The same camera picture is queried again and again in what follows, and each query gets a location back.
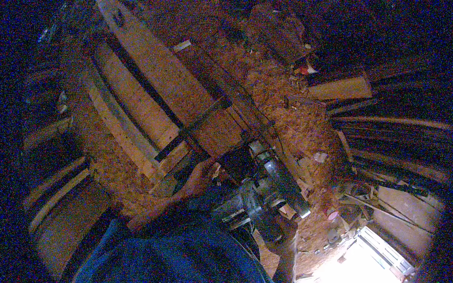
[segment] person's arm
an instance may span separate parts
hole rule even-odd
[[[161,202],[154,207],[151,207],[132,218],[127,223],[127,227],[132,233],[139,233],[148,224],[160,220],[163,217],[175,211],[178,206],[184,205],[188,200],[202,195],[210,183],[210,175],[215,160],[210,158],[204,162],[200,162],[195,166],[192,174],[185,185],[175,195],[167,198],[162,198]]]
[[[272,280],[275,283],[293,283],[294,282],[294,264],[297,254],[297,223],[288,220],[280,215],[275,221],[284,231],[284,238],[276,243],[266,243],[268,249],[280,256],[279,265]]]

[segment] woodworking machine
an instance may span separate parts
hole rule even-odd
[[[216,156],[231,182],[214,219],[230,230],[253,221],[265,241],[280,240],[279,210],[302,218],[310,210],[296,182],[300,169],[273,123],[204,51],[156,38],[150,13],[115,0],[97,6],[102,20],[87,37],[87,88],[119,144],[156,184],[153,193],[174,194],[196,164]]]

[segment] ground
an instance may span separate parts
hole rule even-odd
[[[122,214],[133,216],[159,201],[148,193],[150,182],[125,154],[93,107],[82,81],[85,59],[78,50],[79,42],[72,37],[65,41],[62,67],[67,79],[69,109],[74,116],[74,130],[82,140],[84,150],[92,157],[91,170],[98,182],[124,208]],[[296,275],[308,274],[330,258],[338,258],[345,245],[324,251],[327,232],[339,223],[330,223],[322,212],[321,204],[333,198],[331,180],[342,158],[340,143],[330,124],[325,120],[322,103],[312,102],[304,90],[304,79],[299,86],[291,86],[289,69],[274,60],[266,51],[244,47],[218,37],[208,50],[210,55],[233,75],[253,96],[259,109],[276,122],[279,136],[289,145],[297,158],[309,158],[313,189],[308,201],[312,213],[299,222],[299,251]],[[285,108],[285,96],[289,108]],[[313,154],[325,152],[324,163],[314,160]],[[261,262],[272,276],[279,257],[269,252],[259,241]]]

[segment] person's hand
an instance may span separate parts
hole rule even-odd
[[[279,224],[284,235],[281,240],[273,243],[266,243],[267,248],[277,255],[292,255],[297,251],[298,225],[280,214],[276,215],[274,221]]]
[[[214,166],[215,158],[198,163],[184,186],[174,195],[178,200],[187,200],[203,195],[206,188],[211,185],[212,175],[217,166]]]

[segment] person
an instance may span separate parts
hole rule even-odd
[[[280,255],[272,280],[252,229],[230,233],[193,208],[211,187],[213,164],[199,163],[176,194],[127,223],[114,219],[74,282],[293,282],[296,223],[276,217],[285,237],[268,245]]]

